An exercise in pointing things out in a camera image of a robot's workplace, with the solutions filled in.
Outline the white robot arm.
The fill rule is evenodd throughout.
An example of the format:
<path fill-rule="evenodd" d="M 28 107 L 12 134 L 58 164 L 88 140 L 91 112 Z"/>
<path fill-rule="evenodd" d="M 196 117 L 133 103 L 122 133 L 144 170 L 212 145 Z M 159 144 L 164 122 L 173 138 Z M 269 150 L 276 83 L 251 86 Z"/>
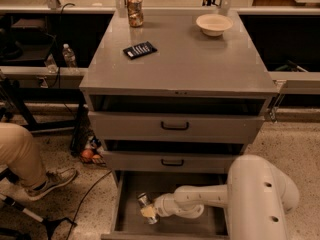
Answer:
<path fill-rule="evenodd" d="M 152 201 L 138 197 L 141 214 L 151 224 L 172 215 L 196 219 L 206 206 L 224 208 L 230 240 L 289 240 L 285 215 L 299 199 L 294 181 L 256 155 L 236 158 L 224 185 L 183 185 Z"/>

